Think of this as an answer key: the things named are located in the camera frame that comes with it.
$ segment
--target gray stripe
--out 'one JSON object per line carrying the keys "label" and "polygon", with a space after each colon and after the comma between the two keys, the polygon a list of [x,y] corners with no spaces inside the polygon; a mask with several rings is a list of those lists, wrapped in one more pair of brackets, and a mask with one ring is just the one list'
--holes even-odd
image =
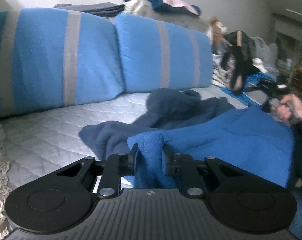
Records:
{"label": "gray stripe", "polygon": [[155,21],[160,35],[161,46],[161,82],[160,88],[168,88],[170,85],[170,44],[167,28],[164,22]]}
{"label": "gray stripe", "polygon": [[2,31],[0,48],[0,99],[1,116],[10,116],[14,113],[12,64],[15,31],[21,10],[9,10],[6,15]]}
{"label": "gray stripe", "polygon": [[189,30],[189,36],[192,42],[193,55],[194,55],[194,80],[193,87],[199,87],[200,80],[200,55],[199,55],[199,45],[196,40],[195,34]]}
{"label": "gray stripe", "polygon": [[77,11],[68,11],[63,62],[64,106],[73,106],[75,101],[80,24],[81,13]]}

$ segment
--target blue towel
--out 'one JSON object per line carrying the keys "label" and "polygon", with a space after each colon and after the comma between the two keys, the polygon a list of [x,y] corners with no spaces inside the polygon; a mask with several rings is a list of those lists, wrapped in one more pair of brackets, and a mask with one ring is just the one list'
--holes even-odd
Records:
{"label": "blue towel", "polygon": [[[262,72],[259,72],[259,73],[256,73],[256,74],[252,74],[250,76],[247,76],[247,79],[246,79],[246,83],[245,83],[245,86],[244,88],[248,87],[249,84],[258,84],[259,83],[259,80],[260,78],[265,78],[265,79],[269,79],[269,80],[273,80],[275,81],[275,79],[268,75],[268,74],[265,74],[265,73],[262,73]],[[255,106],[260,106],[259,104],[257,104],[256,102],[252,101],[248,96],[247,96],[247,93],[246,92],[243,92],[241,93],[240,95],[238,96],[235,96],[232,91],[230,91],[229,89],[227,88],[221,88],[221,90],[223,92],[225,92],[226,94],[230,95],[231,97],[233,98],[236,98],[238,99],[241,103],[243,103],[244,105],[246,106],[250,106],[250,105],[255,105]]]}
{"label": "blue towel", "polygon": [[259,107],[230,110],[206,123],[166,131],[149,131],[128,138],[139,144],[134,187],[176,187],[165,176],[163,144],[195,160],[215,156],[234,166],[286,187],[293,150],[289,127],[276,122]]}

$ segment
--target white fabric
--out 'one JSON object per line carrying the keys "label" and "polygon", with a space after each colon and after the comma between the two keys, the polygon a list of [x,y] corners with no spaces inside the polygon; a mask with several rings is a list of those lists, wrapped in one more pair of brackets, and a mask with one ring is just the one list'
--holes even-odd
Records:
{"label": "white fabric", "polygon": [[173,23],[190,30],[203,32],[208,35],[210,44],[212,45],[213,31],[211,25],[195,15],[155,12],[152,9],[151,3],[147,0],[130,0],[125,2],[124,5],[124,13],[140,15],[158,21]]}
{"label": "white fabric", "polygon": [[261,59],[254,58],[252,60],[252,62],[253,62],[253,66],[255,66],[257,69],[259,69],[262,73],[267,73],[267,70],[265,69],[264,64]]}
{"label": "white fabric", "polygon": [[211,83],[218,87],[228,87],[234,72],[235,59],[231,54],[226,65],[227,69],[223,69],[221,67],[222,57],[223,55],[212,54],[213,75]]}

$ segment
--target pillow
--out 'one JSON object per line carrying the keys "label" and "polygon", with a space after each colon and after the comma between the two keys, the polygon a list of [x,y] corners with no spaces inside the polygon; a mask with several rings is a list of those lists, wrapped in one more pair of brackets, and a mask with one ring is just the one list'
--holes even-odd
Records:
{"label": "pillow", "polygon": [[212,53],[205,33],[131,14],[115,17],[125,92],[208,87]]}
{"label": "pillow", "polygon": [[0,118],[123,92],[113,24],[53,8],[0,12]]}

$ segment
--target stuffed animal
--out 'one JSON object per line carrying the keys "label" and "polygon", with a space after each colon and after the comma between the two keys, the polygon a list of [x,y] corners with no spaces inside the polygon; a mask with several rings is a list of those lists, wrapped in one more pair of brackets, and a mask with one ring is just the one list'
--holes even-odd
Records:
{"label": "stuffed animal", "polygon": [[216,50],[221,43],[230,45],[229,42],[227,42],[223,37],[225,34],[227,34],[228,29],[223,26],[223,24],[217,19],[217,17],[211,17],[209,23],[213,30],[213,50]]}

